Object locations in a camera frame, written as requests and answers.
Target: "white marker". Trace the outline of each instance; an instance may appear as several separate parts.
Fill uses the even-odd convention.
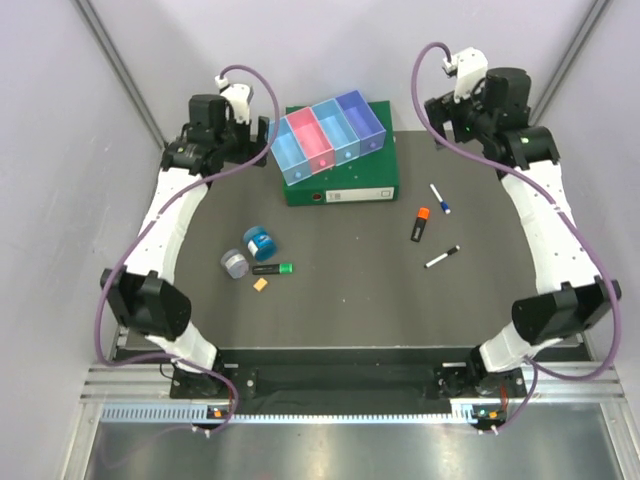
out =
[[[460,245],[456,245],[453,248],[450,248],[449,250],[447,250],[445,253],[443,253],[442,255],[440,255],[439,257],[434,258],[433,260],[431,260],[430,262],[427,262],[424,264],[424,268],[431,268],[433,267],[436,263],[440,262],[441,260],[444,260],[445,258],[447,258],[450,255],[453,255],[454,253],[456,253],[458,250],[460,250]]]
[[[442,200],[442,197],[438,193],[438,190],[436,189],[436,186],[433,183],[431,183],[429,186],[431,187],[431,191],[433,192],[433,194],[436,196],[436,198],[440,202],[440,207],[442,208],[442,211],[445,214],[449,215],[451,213],[451,209],[449,208],[449,205],[447,205],[447,202]]]

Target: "blue bin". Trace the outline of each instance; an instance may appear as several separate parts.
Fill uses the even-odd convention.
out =
[[[336,97],[351,127],[360,139],[360,156],[380,150],[387,131],[358,90]]]
[[[336,165],[342,165],[360,156],[360,139],[334,98],[314,105],[311,110],[336,152]]]
[[[274,125],[274,122],[269,125],[269,135],[273,133]],[[271,146],[271,152],[287,185],[296,184],[311,176],[311,166],[286,117],[280,119],[278,137]]]

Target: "pink bin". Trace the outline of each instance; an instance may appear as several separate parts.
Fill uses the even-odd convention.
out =
[[[336,164],[336,155],[331,142],[322,131],[320,123],[310,107],[287,115],[304,155],[309,160],[312,173],[318,173]]]

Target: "plastic tray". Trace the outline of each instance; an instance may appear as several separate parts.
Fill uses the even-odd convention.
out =
[[[360,139],[334,98],[314,105],[311,110],[336,152],[336,165],[360,156]]]
[[[336,164],[335,151],[331,142],[322,131],[310,107],[287,115],[287,120],[313,173],[321,172]]]
[[[358,90],[336,97],[347,120],[360,139],[360,156],[384,145],[386,130]]]
[[[274,122],[271,122],[269,131],[273,132],[273,128]],[[298,144],[298,140],[296,140],[293,129],[286,117],[280,119],[278,137],[273,142],[271,151],[276,162],[278,162],[278,167],[282,170],[282,175],[287,185],[294,185],[312,175],[311,166],[307,162],[307,158]]]

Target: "green capped marker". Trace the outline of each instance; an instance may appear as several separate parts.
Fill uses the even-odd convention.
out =
[[[284,275],[293,273],[293,263],[279,263],[275,265],[256,265],[251,267],[254,275]]]

